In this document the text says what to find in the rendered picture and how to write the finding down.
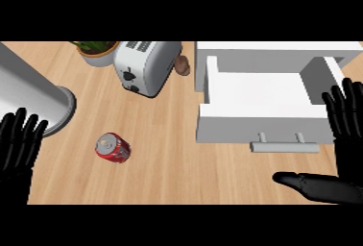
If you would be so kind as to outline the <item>white open drawer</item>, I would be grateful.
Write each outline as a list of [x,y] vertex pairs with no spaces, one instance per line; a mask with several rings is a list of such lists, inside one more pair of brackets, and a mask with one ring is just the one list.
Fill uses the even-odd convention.
[[331,57],[315,57],[299,72],[234,73],[206,58],[203,103],[199,104],[196,141],[247,143],[333,141],[321,93],[342,84],[343,74]]

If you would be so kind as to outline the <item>grey metal cylinder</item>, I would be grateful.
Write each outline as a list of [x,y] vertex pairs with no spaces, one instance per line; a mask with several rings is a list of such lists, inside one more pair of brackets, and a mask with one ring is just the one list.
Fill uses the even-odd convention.
[[0,42],[0,118],[17,108],[48,121],[44,136],[55,134],[76,109],[72,91],[55,86]]

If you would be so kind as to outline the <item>white cabinet body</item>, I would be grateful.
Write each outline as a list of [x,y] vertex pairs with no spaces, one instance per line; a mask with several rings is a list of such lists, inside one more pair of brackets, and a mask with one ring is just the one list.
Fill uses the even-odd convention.
[[363,53],[356,41],[196,41],[194,88],[203,89],[206,57],[222,72],[296,73],[314,57],[331,57],[339,68]]

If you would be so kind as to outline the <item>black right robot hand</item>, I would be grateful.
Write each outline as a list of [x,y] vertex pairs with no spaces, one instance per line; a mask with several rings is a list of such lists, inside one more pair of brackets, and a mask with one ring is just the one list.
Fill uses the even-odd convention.
[[271,179],[314,202],[363,206],[363,84],[343,78],[322,92],[333,133],[337,175],[275,172]]

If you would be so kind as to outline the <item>brown round object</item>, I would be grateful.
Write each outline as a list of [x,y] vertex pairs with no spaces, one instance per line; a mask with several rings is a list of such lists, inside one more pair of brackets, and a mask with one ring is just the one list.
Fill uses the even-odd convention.
[[173,61],[173,70],[178,75],[187,76],[190,74],[190,65],[185,56],[178,56]]

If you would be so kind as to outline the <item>white toaster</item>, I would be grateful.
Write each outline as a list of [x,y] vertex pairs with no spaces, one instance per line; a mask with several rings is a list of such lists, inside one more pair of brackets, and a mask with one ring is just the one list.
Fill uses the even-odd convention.
[[122,87],[154,98],[179,53],[179,41],[122,41],[113,56],[113,66]]

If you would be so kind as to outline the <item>potted green plant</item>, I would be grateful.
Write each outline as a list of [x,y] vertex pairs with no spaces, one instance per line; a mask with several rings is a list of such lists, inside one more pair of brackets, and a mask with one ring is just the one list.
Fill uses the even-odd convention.
[[119,41],[70,41],[85,63],[94,67],[104,67],[113,63],[113,54]]

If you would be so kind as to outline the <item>red soda can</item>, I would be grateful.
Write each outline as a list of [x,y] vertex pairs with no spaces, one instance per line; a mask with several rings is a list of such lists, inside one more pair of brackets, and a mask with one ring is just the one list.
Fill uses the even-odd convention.
[[129,145],[114,133],[106,133],[95,141],[94,152],[103,159],[123,163],[129,157]]

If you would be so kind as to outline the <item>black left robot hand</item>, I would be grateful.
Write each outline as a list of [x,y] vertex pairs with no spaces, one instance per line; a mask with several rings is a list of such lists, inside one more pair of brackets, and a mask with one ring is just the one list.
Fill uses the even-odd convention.
[[0,206],[27,202],[32,167],[48,121],[26,115],[26,109],[8,112],[0,120]]

